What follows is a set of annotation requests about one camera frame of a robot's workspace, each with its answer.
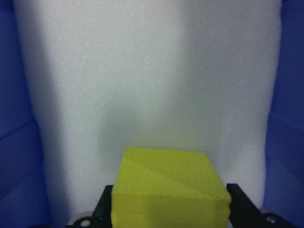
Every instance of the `blue wall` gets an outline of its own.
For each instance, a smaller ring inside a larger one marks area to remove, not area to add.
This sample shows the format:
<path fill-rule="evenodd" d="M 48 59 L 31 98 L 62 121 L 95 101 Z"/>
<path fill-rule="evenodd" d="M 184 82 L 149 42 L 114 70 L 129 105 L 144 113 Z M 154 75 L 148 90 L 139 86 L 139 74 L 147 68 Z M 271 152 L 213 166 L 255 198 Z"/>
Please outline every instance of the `blue wall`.
<path fill-rule="evenodd" d="M 43 154 L 10 0 L 0 0 L 0 227 L 50 224 Z"/>
<path fill-rule="evenodd" d="M 266 137 L 264 208 L 304 227 L 304 1 L 283 1 L 279 65 Z"/>

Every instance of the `cube face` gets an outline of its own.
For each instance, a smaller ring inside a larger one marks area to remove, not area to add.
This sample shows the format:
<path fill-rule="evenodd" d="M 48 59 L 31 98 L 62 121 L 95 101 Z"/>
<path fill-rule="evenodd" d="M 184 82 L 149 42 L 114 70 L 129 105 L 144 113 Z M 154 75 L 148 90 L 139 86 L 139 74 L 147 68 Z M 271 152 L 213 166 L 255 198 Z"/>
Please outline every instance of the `cube face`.
<path fill-rule="evenodd" d="M 127 148 L 112 191 L 114 228 L 225 228 L 231 197 L 198 152 Z"/>

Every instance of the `white foam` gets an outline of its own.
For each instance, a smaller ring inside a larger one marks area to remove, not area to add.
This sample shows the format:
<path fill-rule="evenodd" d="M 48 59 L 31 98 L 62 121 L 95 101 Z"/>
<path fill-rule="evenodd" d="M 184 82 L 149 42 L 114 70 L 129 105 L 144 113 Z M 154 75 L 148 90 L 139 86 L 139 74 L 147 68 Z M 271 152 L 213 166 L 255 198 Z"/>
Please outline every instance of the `white foam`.
<path fill-rule="evenodd" d="M 261 206 L 278 0 L 15 0 L 54 227 L 126 146 L 206 152 Z"/>

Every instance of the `yellow cube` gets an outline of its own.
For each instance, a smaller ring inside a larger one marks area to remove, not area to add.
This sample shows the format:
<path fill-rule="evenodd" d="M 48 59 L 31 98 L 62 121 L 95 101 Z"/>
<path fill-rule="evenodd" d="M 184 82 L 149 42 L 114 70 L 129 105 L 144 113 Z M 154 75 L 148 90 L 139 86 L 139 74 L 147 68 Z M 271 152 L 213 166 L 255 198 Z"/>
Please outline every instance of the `yellow cube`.
<path fill-rule="evenodd" d="M 127 148 L 112 191 L 112 224 L 226 228 L 230 202 L 205 154 Z"/>

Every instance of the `blue bin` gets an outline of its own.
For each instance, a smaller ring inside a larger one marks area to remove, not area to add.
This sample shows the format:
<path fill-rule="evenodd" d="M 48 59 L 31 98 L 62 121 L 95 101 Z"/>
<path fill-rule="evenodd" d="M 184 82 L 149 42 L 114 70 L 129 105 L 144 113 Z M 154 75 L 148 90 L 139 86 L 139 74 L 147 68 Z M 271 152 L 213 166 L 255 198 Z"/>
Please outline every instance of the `blue bin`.
<path fill-rule="evenodd" d="M 281 19 L 266 137 L 264 208 L 304 227 L 304 1 L 283 1 Z M 51 225 L 39 129 L 10 0 L 0 0 L 0 107 L 0 227 Z"/>

